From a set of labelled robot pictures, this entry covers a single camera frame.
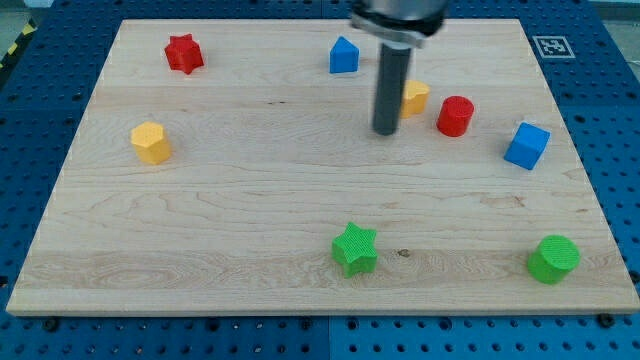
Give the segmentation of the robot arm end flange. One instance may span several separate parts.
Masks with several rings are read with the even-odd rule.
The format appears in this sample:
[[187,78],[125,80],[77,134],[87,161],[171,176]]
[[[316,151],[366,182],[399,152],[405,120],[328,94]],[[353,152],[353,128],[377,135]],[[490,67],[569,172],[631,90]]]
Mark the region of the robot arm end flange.
[[383,41],[422,48],[443,26],[449,0],[355,0],[351,26]]

